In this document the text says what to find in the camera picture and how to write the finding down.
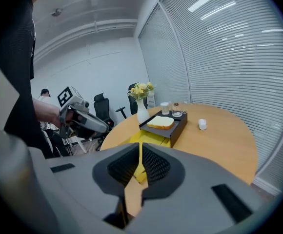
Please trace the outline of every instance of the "person in background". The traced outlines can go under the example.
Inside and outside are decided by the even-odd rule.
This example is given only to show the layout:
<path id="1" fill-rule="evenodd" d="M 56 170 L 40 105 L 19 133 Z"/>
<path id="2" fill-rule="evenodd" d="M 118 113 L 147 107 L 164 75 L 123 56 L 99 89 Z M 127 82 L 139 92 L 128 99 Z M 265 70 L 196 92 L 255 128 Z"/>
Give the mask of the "person in background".
<path id="1" fill-rule="evenodd" d="M 43 101 L 47 104 L 56 106 L 55 102 L 51 99 L 48 89 L 44 88 L 40 92 L 39 101 Z M 62 138 L 54 133 L 54 130 L 58 128 L 49 122 L 40 122 L 40 127 L 42 131 L 45 131 L 53 147 L 53 154 L 55 157 L 60 157 L 59 152 L 62 156 L 69 156 L 66 148 L 64 147 Z"/>
<path id="2" fill-rule="evenodd" d="M 39 121 L 57 127 L 59 108 L 32 99 L 30 79 L 34 78 L 35 26 L 33 4 L 37 0 L 0 0 L 0 70 L 19 93 L 5 132 L 21 138 L 27 146 L 40 149 L 45 158 L 54 157 Z"/>

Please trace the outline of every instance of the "window blinds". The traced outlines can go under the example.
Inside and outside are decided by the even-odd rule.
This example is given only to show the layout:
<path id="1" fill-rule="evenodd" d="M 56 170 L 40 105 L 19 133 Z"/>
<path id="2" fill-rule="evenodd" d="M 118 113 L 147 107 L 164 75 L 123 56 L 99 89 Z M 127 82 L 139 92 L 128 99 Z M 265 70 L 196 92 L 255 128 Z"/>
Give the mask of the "window blinds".
<path id="1" fill-rule="evenodd" d="M 190 100 L 188 77 L 176 36 L 157 6 L 140 35 L 149 80 L 155 85 L 155 101 Z"/>
<path id="2" fill-rule="evenodd" d="M 239 116 L 255 138 L 260 168 L 283 132 L 282 23 L 267 0 L 162 4 L 178 32 L 192 102 Z"/>

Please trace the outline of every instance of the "small white cup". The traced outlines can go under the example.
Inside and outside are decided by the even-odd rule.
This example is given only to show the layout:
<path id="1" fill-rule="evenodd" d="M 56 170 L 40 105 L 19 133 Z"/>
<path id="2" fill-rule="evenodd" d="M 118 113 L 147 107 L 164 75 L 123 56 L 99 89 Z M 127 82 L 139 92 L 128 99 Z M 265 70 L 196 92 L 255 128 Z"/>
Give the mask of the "small white cup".
<path id="1" fill-rule="evenodd" d="M 199 125 L 200 130 L 205 130 L 206 129 L 206 120 L 205 119 L 198 120 L 198 125 Z"/>

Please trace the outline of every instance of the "bread slice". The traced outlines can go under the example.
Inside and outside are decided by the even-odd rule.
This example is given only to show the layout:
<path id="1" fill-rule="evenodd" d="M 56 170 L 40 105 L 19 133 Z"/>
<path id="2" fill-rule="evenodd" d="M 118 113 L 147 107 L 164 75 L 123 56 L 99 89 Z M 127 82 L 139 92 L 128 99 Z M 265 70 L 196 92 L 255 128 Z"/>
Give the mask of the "bread slice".
<path id="1" fill-rule="evenodd" d="M 156 116 L 147 123 L 148 127 L 153 127 L 162 130 L 169 130 L 174 125 L 174 119 L 170 117 Z"/>

